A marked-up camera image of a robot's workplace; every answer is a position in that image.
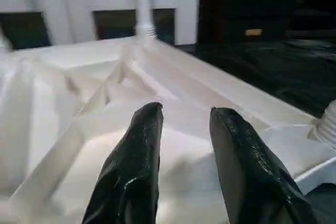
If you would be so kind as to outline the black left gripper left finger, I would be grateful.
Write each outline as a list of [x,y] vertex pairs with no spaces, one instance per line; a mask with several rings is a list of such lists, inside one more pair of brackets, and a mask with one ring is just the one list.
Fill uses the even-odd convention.
[[162,104],[138,109],[100,171],[82,223],[155,223]]

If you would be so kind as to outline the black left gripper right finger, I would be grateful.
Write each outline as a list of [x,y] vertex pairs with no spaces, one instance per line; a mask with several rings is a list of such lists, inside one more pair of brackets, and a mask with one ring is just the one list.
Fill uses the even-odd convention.
[[230,223],[318,223],[282,161],[239,113],[213,107],[209,131]]

